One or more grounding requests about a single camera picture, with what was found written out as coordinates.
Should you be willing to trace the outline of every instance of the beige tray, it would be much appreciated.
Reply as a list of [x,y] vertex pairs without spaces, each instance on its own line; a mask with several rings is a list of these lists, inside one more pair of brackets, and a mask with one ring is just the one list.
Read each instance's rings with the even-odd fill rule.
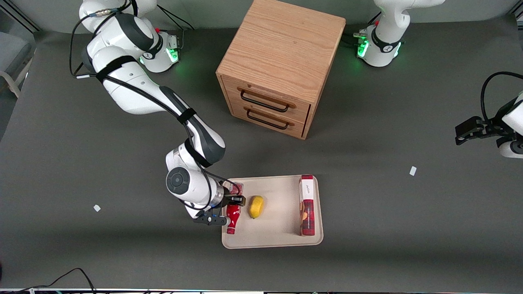
[[[243,184],[243,195],[247,205],[242,207],[235,234],[227,234],[222,227],[222,244],[228,249],[284,247],[318,245],[323,241],[323,224],[320,208],[318,181],[314,178],[314,236],[300,236],[300,194],[301,175],[258,178],[235,178],[233,182]],[[251,197],[263,196],[264,211],[257,219],[248,213]]]

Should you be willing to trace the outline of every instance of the lemon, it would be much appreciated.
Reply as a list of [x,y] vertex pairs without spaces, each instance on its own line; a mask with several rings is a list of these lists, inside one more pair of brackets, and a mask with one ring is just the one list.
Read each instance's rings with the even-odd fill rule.
[[253,196],[249,206],[249,215],[255,219],[263,212],[264,200],[262,196]]

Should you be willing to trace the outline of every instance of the gray tabletop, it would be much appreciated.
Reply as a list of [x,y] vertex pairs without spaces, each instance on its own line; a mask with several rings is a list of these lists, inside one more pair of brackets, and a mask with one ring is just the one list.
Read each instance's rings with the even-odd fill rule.
[[[340,45],[305,141],[229,114],[214,72],[234,33],[187,32],[180,63],[151,78],[223,136],[211,172],[314,174],[323,243],[225,249],[165,189],[178,122],[127,114],[96,79],[72,79],[69,36],[43,33],[0,144],[3,287],[82,267],[98,288],[523,292],[523,162],[494,139],[454,144],[483,81],[523,68],[513,18],[414,24],[383,69]],[[489,112],[522,89],[493,80]],[[80,275],[57,286],[87,287]]]

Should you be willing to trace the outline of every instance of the wall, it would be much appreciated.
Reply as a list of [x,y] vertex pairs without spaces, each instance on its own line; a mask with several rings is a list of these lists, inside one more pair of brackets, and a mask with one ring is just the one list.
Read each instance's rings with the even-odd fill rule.
[[[45,30],[71,32],[82,0],[13,0]],[[197,28],[231,28],[242,22],[252,0],[158,0],[165,8]],[[367,22],[379,10],[372,0],[285,0],[303,7],[345,17],[348,24]],[[518,0],[447,0],[440,6],[412,9],[413,22],[485,20],[507,13]],[[165,29],[174,29],[159,9],[147,15]]]
[[10,16],[0,10],[0,31],[17,36],[27,41],[33,47],[36,45],[35,39],[30,31],[25,29],[21,24],[17,23]]

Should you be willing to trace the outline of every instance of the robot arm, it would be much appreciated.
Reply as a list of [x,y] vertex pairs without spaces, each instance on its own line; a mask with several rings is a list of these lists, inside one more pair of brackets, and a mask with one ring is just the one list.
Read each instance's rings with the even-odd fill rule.
[[445,0],[374,0],[382,15],[379,24],[354,34],[360,38],[357,56],[372,66],[388,65],[397,56],[400,40],[411,23],[407,9],[433,7],[443,2]]
[[456,127],[456,145],[472,139],[497,139],[499,152],[504,157],[523,159],[523,92],[499,109],[496,116],[485,121],[471,117]]
[[[122,13],[131,14],[136,17],[143,17],[146,13],[153,11],[156,8],[156,0],[84,0],[79,9],[80,19],[98,11],[111,9],[114,7],[126,7]],[[84,27],[94,33],[96,28],[107,18],[107,16],[90,17],[82,24]]]
[[[85,0],[84,4],[100,2],[104,3]],[[88,26],[92,29],[100,26],[100,22],[88,22]],[[87,45],[84,62],[96,72],[96,77],[124,111],[136,115],[168,111],[184,125],[189,138],[166,156],[166,187],[184,203],[195,222],[226,225],[228,219],[214,216],[212,208],[231,202],[243,205],[245,198],[232,197],[203,170],[223,158],[225,143],[173,90],[155,84],[138,64],[137,59],[142,61],[141,57],[155,48],[156,40],[161,38],[147,19],[116,14],[106,20],[99,34]],[[151,61],[164,63],[160,55],[153,56]]]

